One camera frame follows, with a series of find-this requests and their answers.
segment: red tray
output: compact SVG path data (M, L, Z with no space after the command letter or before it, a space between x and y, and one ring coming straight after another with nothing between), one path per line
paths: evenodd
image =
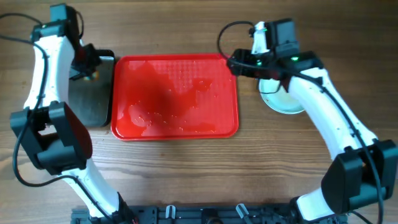
M236 78L218 54L125 56L111 129L121 140L227 138L238 130Z

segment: round plate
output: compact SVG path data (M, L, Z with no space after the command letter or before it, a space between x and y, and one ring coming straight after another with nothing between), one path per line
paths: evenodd
M277 80L260 80L259 91L262 99L274 111L283 114L297 114L304 111L298 100L292 98L283 87L276 93L263 94L276 91L279 86Z

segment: black cable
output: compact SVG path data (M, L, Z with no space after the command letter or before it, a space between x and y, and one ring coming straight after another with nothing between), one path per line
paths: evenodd
M356 215L358 218L362 219L366 224L372 224L367 218L365 218L363 215L361 215L359 212L356 211L350 211L350 213Z
M83 16L81 15L81 13L79 11L76 11L76 13L79 15L80 22L81 22L81 32L79 34L79 39L81 39L85 32L85 21L83 20Z
M327 89L326 87L324 87L324 86L319 82L319 80L318 80L317 78L313 78L313 77L310 77L310 76L308 76L308 75L304 75L304 74L301 74L301 73L299 73L299 72L290 71L290 70L283 69L283 68L274 68L274 67L264 67L264 66L253 66L253 65L248 65L248 64L246 64L246 63L242 63L242 62L239 62L239 61L237 61L237 60L228 58L228 57L223 53L223 51L221 50L221 47L220 47L220 42L221 42L221 41L220 41L220 40L221 40L221 36L223 35L224 31L225 31L227 28L229 28L229 27L231 27L231 26L234 26L234 25L236 25L236 24L250 24L250 25L253 26L253 23L248 22L248 21L237 21L237 22L232 22L232 23L230 23L230 24L227 24L227 25L220 31L220 33L218 34L218 38L217 38L217 49L218 49L218 52L220 53L220 55L221 55L224 59L228 60L228 61L231 62L231 63L234 63L234 64L236 64L236 65L240 65L240 66L243 66L243 67L246 67L246 68L251 68L251 69L255 69L255 70L275 70L275 71L278 71L278 72L288 73L288 74L290 74L290 75L292 75L292 76L295 76L295 77L303 78L304 80L307 80L307 81L313 83L314 85L316 85L317 87L319 87L319 89L321 89L321 91L322 91L323 93L326 93L326 94L329 96L329 98L332 100L332 102L333 102L333 103L337 106L337 108L340 110L340 113L344 116L345 120L347 120L347 123L348 123L348 125L349 125L349 128L351 128L351 129L353 130L353 132L354 132L353 134L356 136L356 138L358 139L360 145L362 146L362 148L363 148L363 150L364 150L364 152L365 152L365 155L366 155L366 159L368 160L368 163L369 163L369 165L370 165L370 167L371 167L371 170L372 170L372 173L373 173L373 177L374 177L374 181L375 181L375 184L376 184L376 189L377 189L377 202L378 202L378 205L379 205L379 215L378 215L378 218L377 218L377 223L378 223L378 224L382 224L383 216L384 216L384 205L383 205L383 199L382 199L380 177L379 177L379 174L378 174L378 172L377 172L376 165L374 164L374 161L373 161L373 158L372 158L372 156L371 156L371 153L369 152L369 149L368 149L367 145L365 144L365 142L363 141L363 139L362 139L362 137L361 137L361 133L355 128L355 125L353 124L353 122L352 122L352 120L349 118L349 116L347 115L347 113L346 113L346 111L344 110L344 108L340 105L340 103L336 100L336 98L328 91L328 89Z
M25 15L25 14L20 14L20 13L2 14L2 15L0 15L0 19L2 19L4 17L7 17L7 16L25 17L25 18L31 19L31 20L37 22L38 24L42 25L42 23L38 19L33 18L31 16L28 16L28 15ZM45 53L45 50L41 46L37 45L36 43L33 43L33 42L29 41L29 40L23 40L23 39L19 39L19 38L15 38L15 37L8 37L8 36L1 35L1 34L0 34L0 39L10 40L10 41L15 41L15 42L20 42L20 43L24 43L24 44L33 45L34 47L37 47L41 51L41 53L43 55L43 59L44 59L43 77L42 77L42 83L40 84L39 94L37 95L37 102L36 102L34 108L32 109L32 111L30 112L30 114L28 115L27 121L26 121L25 125L22 127L22 130L21 130L21 132L19 133L19 135L17 137L17 141L16 141L15 146L14 146L14 152L12 153L12 169L14 171L15 176L17 177L17 180L21 184L23 184L25 186L28 186L28 187L43 187L43 186L46 186L48 184L52 184L52 183L54 183L54 182L56 182L58 180L61 180L61 179L66 179L66 178L72 179L73 181L76 182L77 185L79 185L81 190L89 198L89 200L92 202L92 204L99 210L99 212L101 212L104 215L104 217L106 217L106 219L108 219L109 221L116 223L98 205L98 203L89 194L89 192L84 188L83 184L78 180L77 177L74 177L74 176L71 176L71 175L63 175L63 176L56 177L54 179L48 180L48 181L46 181L44 183L40 183L40 184L29 183L29 182L27 182L26 180L24 180L22 178L22 176L21 176L21 174L19 173L19 170L18 170L18 161L17 161L19 146L21 145L22 138L24 137L25 132L26 132L29 124L32 122L32 118L34 117L38 107L40 106L42 98L44 97L45 83L46 83L46 79L47 79L47 72L48 72L48 69L49 69L49 60L48 60L48 55Z

